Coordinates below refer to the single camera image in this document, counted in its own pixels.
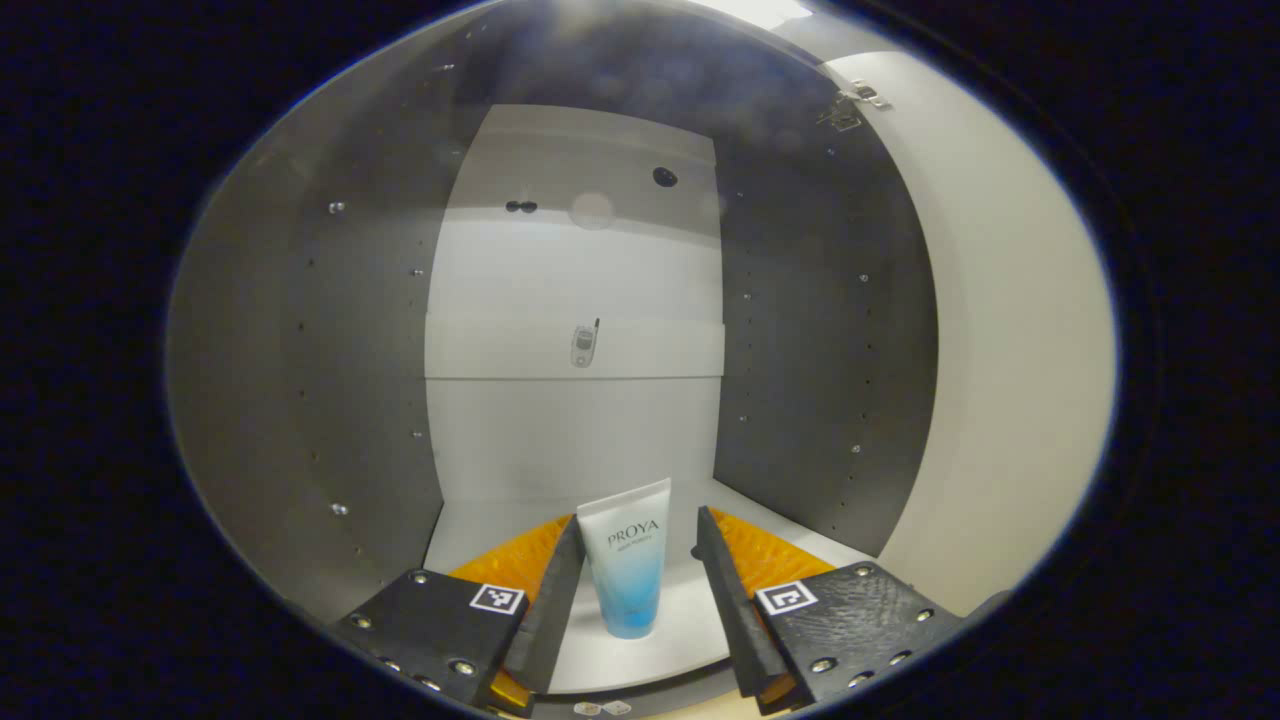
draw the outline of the gray metal wall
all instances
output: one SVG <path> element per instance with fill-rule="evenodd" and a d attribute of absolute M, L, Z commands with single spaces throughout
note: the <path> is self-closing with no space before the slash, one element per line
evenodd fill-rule
<path fill-rule="evenodd" d="M 878 555 L 915 483 L 937 379 L 933 275 L 910 195 L 867 124 L 814 128 L 786 154 L 717 138 L 716 156 L 716 478 Z"/>
<path fill-rule="evenodd" d="M 422 318 L 485 111 L 452 106 L 485 12 L 287 115 L 211 196 L 175 282 L 166 383 L 188 471 L 236 550 L 321 621 L 420 565 L 442 506 Z"/>

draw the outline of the mounting hole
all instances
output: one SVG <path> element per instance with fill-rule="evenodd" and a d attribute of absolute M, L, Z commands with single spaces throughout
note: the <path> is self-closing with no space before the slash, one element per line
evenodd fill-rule
<path fill-rule="evenodd" d="M 662 187 L 672 187 L 680 182 L 680 179 L 676 177 L 676 173 L 659 167 L 653 169 L 653 182 L 660 184 Z"/>

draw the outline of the white shelf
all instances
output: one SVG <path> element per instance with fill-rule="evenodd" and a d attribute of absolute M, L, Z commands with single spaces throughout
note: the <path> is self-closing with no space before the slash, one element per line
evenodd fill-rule
<path fill-rule="evenodd" d="M 512 537 L 599 495 L 520 502 L 445 502 L 424 568 L 448 573 Z M 635 641 L 604 629 L 590 566 L 582 570 L 550 692 L 585 693 L 652 683 L 728 657 L 701 562 L 694 560 L 698 507 L 710 505 L 844 566 L 870 556 L 831 541 L 712 479 L 672 479 L 667 564 L 654 630 Z"/>

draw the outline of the metal hinge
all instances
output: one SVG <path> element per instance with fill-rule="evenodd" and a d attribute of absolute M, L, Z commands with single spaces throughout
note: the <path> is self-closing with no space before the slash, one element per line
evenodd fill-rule
<path fill-rule="evenodd" d="M 888 100 L 884 100 L 884 97 L 882 97 L 879 92 L 876 92 L 874 87 L 867 85 L 861 79 L 854 81 L 854 90 L 849 95 L 854 100 L 858 100 L 860 102 L 870 102 L 872 105 L 879 109 L 890 106 Z"/>
<path fill-rule="evenodd" d="M 836 99 L 831 101 L 831 109 L 818 118 L 817 124 L 820 126 L 827 122 L 840 132 L 854 129 L 863 124 L 861 115 L 854 109 L 854 97 L 842 90 L 837 92 Z"/>

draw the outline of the white and blue tube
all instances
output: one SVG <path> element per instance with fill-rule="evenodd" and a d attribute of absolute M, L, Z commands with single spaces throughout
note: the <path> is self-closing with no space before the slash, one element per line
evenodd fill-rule
<path fill-rule="evenodd" d="M 671 478 L 577 506 L 600 614 L 609 634 L 653 630 L 667 556 Z"/>

